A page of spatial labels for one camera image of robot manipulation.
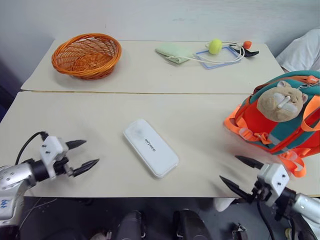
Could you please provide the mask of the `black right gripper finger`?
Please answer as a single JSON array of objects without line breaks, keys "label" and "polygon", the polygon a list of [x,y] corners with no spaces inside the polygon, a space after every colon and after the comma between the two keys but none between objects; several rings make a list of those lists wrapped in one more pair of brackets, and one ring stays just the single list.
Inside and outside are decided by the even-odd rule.
[{"label": "black right gripper finger", "polygon": [[247,202],[253,201],[253,196],[249,193],[246,193],[242,189],[240,189],[240,187],[237,184],[235,184],[233,181],[231,181],[221,175],[219,177],[232,192],[234,192],[235,194],[237,194],[238,196],[240,196],[241,198],[243,198]]},{"label": "black right gripper finger", "polygon": [[263,167],[263,163],[260,161],[257,161],[253,158],[242,156],[242,155],[235,155],[235,157],[240,160],[242,163],[246,164],[247,166],[251,168],[261,169]]}]

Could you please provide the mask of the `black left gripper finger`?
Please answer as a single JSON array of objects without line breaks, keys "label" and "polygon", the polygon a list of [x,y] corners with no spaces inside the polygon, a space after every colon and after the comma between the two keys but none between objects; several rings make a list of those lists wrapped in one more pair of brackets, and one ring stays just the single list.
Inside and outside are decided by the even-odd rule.
[{"label": "black left gripper finger", "polygon": [[78,139],[78,140],[71,140],[66,142],[65,144],[67,145],[69,150],[78,148],[79,146],[85,144],[87,141],[83,139]]},{"label": "black left gripper finger", "polygon": [[87,171],[89,171],[94,165],[99,162],[99,159],[94,159],[83,163],[79,168],[72,170],[72,176],[77,177]]}]

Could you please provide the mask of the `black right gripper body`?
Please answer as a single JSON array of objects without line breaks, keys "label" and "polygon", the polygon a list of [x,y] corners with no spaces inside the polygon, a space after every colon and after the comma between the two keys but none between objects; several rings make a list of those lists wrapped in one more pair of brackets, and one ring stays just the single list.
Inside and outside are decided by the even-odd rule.
[{"label": "black right gripper body", "polygon": [[272,195],[271,189],[272,188],[268,183],[265,183],[261,180],[257,180],[254,183],[253,189],[251,190],[252,194],[250,197],[250,202],[252,203],[255,200],[267,201]]}]

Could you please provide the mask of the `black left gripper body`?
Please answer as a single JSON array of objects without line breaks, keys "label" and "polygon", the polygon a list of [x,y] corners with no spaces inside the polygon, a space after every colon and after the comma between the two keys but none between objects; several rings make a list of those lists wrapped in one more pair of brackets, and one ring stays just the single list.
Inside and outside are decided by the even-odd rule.
[{"label": "black left gripper body", "polygon": [[63,157],[61,160],[56,161],[53,164],[53,168],[56,176],[59,175],[67,175],[74,177],[74,169],[69,166],[69,159],[67,157]]}]

